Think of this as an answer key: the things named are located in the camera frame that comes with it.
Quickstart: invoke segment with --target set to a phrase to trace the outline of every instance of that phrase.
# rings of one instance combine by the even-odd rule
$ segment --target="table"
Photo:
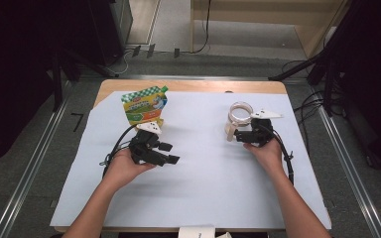
[[[193,21],[206,20],[209,0],[190,0],[190,51]],[[346,12],[347,0],[212,0],[210,21],[295,25],[308,58],[321,48],[332,26]]]
[[[144,173],[119,190],[110,204],[104,231],[177,232],[179,227],[194,225],[211,225],[219,232],[284,229],[268,176],[241,144],[225,140],[226,113],[237,98],[252,106],[260,100],[267,108],[284,113],[285,118],[273,121],[273,126],[287,143],[288,150],[294,151],[296,189],[330,229],[318,182],[284,84],[208,80],[105,80],[88,118],[51,226],[59,231],[67,230],[101,180],[102,168],[98,163],[128,126],[121,104],[113,103],[120,102],[121,94],[154,85],[169,88],[160,140],[172,143],[170,154],[181,156],[181,159],[177,165],[165,165]],[[190,116],[194,107],[183,107],[183,103],[190,102],[203,105],[198,107],[204,113],[203,122],[201,118]],[[221,105],[224,114],[216,113],[217,105]]]

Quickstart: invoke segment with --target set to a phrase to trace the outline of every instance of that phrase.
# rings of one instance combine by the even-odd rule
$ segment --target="power cord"
[[[114,145],[113,150],[111,151],[111,153],[106,156],[106,158],[104,159],[104,162],[100,163],[101,166],[105,166],[104,167],[104,171],[103,171],[103,176],[106,175],[106,172],[109,169],[110,163],[112,162],[112,160],[114,158],[114,155],[116,155],[116,153],[119,150],[121,150],[121,149],[119,149],[120,142],[123,140],[123,138],[126,136],[126,134],[128,134],[128,132],[130,130],[132,130],[133,128],[135,128],[136,126],[137,126],[137,124],[132,125],[132,126],[128,127],[128,129],[126,129],[125,132],[123,132],[123,134],[120,136],[119,140],[117,140],[116,144]]]

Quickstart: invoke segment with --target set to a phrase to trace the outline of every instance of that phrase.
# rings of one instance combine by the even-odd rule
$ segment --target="person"
[[[329,238],[330,235],[287,178],[282,166],[282,151],[276,139],[259,148],[243,144],[271,178],[290,238]],[[82,212],[63,235],[68,237],[99,237],[107,209],[114,193],[139,174],[155,166],[136,165],[129,149],[119,151]]]

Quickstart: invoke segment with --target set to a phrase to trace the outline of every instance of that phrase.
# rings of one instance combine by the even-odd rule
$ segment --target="snack pouch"
[[[160,118],[162,110],[167,103],[165,92],[166,86],[149,87],[141,91],[122,95],[123,108],[130,125],[156,121],[159,126],[163,125]]]

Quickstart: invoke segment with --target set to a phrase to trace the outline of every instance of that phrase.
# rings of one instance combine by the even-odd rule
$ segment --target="white paper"
[[[129,127],[121,95],[114,92],[90,113],[51,226],[70,226],[101,181],[99,165]],[[178,228],[209,224],[216,228],[284,229],[273,186],[241,143],[226,141],[224,126],[231,104],[249,103],[283,115],[272,119],[289,153],[295,187],[325,228],[330,220],[311,162],[285,94],[167,92],[160,141],[181,157],[176,165],[138,176],[114,196],[107,227]],[[129,132],[124,142],[136,133]]]
[[[214,238],[215,228],[208,226],[181,227],[178,238]]]

